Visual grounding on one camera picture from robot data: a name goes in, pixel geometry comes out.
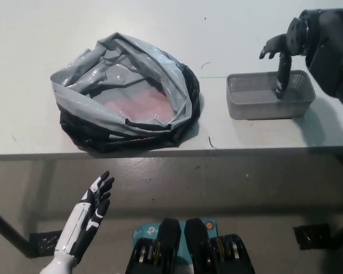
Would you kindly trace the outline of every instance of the pink object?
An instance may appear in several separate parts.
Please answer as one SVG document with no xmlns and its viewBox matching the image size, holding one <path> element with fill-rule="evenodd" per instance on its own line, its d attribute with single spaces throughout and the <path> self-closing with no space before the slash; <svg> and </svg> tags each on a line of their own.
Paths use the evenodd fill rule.
<svg viewBox="0 0 343 274">
<path fill-rule="evenodd" d="M 173 109 L 165 92 L 156 88 L 130 98 L 112 100 L 105 105 L 134 123 L 148 119 L 158 119 L 162 123 L 168 123 L 174 118 Z"/>
</svg>

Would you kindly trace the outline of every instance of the gray basket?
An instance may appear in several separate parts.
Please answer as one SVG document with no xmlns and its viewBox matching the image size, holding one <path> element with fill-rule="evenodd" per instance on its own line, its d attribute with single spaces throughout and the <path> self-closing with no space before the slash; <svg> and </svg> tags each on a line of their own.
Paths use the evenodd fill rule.
<svg viewBox="0 0 343 274">
<path fill-rule="evenodd" d="M 275 94 L 277 72 L 232 74 L 227 78 L 229 114 L 236 120 L 288 119 L 303 115 L 315 100 L 310 77 L 291 71 L 284 97 Z"/>
</svg>

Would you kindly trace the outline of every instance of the gray floor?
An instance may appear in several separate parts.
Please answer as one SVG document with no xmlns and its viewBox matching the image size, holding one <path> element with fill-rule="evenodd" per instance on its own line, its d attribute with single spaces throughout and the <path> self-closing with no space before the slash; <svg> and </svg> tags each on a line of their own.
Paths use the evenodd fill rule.
<svg viewBox="0 0 343 274">
<path fill-rule="evenodd" d="M 246 156 L 0 163 L 0 214 L 23 234 L 62 229 L 104 170 L 116 177 L 111 208 L 75 274 L 124 273 L 131 235 L 165 216 L 213 217 L 239 234 L 256 273 L 343 273 L 343 249 L 300 251 L 293 226 L 343 225 L 343 167 L 331 156 Z M 0 273 L 37 274 L 0 236 Z"/>
</svg>

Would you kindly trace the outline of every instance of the robotic hand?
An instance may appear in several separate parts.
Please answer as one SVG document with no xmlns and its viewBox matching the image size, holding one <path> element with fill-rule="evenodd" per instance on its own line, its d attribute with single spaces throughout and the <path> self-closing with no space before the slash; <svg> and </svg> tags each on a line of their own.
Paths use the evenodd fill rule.
<svg viewBox="0 0 343 274">
<path fill-rule="evenodd" d="M 260 59 L 280 53 L 276 96 L 281 99 L 290 78 L 291 56 L 305 56 L 321 89 L 343 104 L 343 9 L 304 10 L 287 33 L 268 40 Z"/>
<path fill-rule="evenodd" d="M 106 171 L 75 205 L 56 245 L 54 259 L 40 274 L 71 274 L 80 263 L 110 203 L 114 178 L 106 180 L 108 176 Z"/>
</svg>

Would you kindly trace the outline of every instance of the plastic bag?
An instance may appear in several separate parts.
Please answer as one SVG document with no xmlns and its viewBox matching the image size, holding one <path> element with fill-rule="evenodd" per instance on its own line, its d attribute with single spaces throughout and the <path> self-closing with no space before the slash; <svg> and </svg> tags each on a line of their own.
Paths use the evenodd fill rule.
<svg viewBox="0 0 343 274">
<path fill-rule="evenodd" d="M 139 39 L 115 33 L 51 76 L 60 124 L 85 149 L 175 146 L 200 115 L 193 72 Z"/>
</svg>

